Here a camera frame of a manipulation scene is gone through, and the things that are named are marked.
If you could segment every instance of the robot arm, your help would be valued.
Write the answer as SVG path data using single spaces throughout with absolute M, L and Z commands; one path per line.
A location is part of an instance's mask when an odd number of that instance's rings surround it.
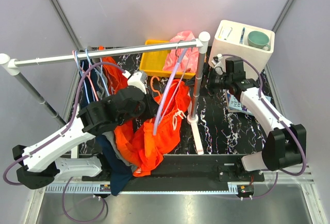
M 69 159 L 60 156 L 75 146 L 104 132 L 113 131 L 118 125 L 136 117 L 141 118 L 142 121 L 154 117 L 158 104 L 147 92 L 145 81 L 144 72 L 135 72 L 128 79 L 128 86 L 119 90 L 117 94 L 92 102 L 80 111 L 78 108 L 70 129 L 64 135 L 61 134 L 66 127 L 30 147 L 21 145 L 14 147 L 15 160 L 25 155 L 29 156 L 20 162 L 22 167 L 16 171 L 18 181 L 30 189 L 37 189 L 50 184 L 54 179 L 98 175 L 107 166 L 107 162 L 103 162 L 103 159 L 98 157 Z M 58 134 L 60 135 L 58 139 L 30 155 L 30 152 Z
M 305 128 L 301 124 L 294 125 L 281 115 L 263 93 L 261 97 L 259 96 L 259 83 L 253 79 L 246 79 L 241 58 L 226 59 L 226 72 L 219 70 L 222 64 L 218 58 L 214 58 L 212 62 L 211 66 L 214 66 L 214 69 L 208 70 L 207 67 L 204 71 L 207 74 L 209 94 L 213 95 L 215 89 L 229 90 L 253 113 L 267 136 L 263 150 L 244 156 L 240 162 L 241 168 L 245 171 L 262 169 L 274 171 L 300 164 L 302 155 L 285 126 L 291 129 L 306 154 Z

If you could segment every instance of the green cup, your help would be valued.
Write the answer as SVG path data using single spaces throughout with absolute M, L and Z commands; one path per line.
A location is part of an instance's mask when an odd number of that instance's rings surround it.
M 268 45 L 269 37 L 265 33 L 255 30 L 250 32 L 247 37 L 249 46 L 262 50 L 266 47 L 268 51 L 270 50 L 270 46 Z

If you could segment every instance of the book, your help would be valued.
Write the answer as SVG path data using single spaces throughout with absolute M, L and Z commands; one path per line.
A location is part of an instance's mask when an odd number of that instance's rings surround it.
M 271 97 L 265 96 L 266 99 L 270 102 Z M 242 105 L 241 102 L 239 102 L 235 96 L 231 95 L 228 91 L 226 91 L 226 102 L 228 107 L 229 113 L 235 113 L 235 112 L 242 112 L 248 115 L 252 115 L 252 112 L 248 110 L 248 108 L 244 105 Z

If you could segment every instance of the white wall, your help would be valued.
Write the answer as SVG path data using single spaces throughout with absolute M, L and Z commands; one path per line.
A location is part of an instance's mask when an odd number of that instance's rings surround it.
M 0 1 L 0 53 L 12 58 L 68 54 L 74 45 L 49 0 Z M 22 72 L 42 95 L 63 112 L 75 69 L 74 63 L 23 68 Z M 53 133 L 58 124 L 9 74 L 0 68 L 0 172 L 13 162 L 11 149 L 32 145 Z M 16 180 L 15 167 L 9 178 Z M 0 180 L 1 223 L 21 223 L 30 191 Z
M 133 46 L 191 29 L 214 37 L 223 19 L 271 29 L 286 0 L 59 0 L 83 46 Z
M 296 0 L 269 61 L 285 114 L 307 129 L 307 160 L 330 220 L 329 0 Z

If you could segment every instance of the blue pen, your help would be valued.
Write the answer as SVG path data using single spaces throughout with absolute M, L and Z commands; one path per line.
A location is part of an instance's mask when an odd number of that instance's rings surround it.
M 243 44 L 244 32 L 245 32 L 245 27 L 243 27 L 243 30 L 242 30 L 241 40 L 239 41 L 240 44 Z

